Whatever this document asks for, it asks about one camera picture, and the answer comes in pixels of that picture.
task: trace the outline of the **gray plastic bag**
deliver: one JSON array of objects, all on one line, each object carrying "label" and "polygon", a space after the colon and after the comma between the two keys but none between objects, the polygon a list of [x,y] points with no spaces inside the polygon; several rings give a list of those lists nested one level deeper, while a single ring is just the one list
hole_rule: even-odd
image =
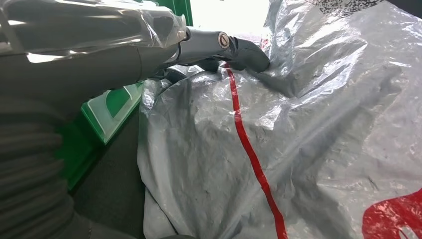
[{"label": "gray plastic bag", "polygon": [[265,29],[266,72],[200,72],[142,102],[146,237],[422,238],[422,21],[272,0]]}]

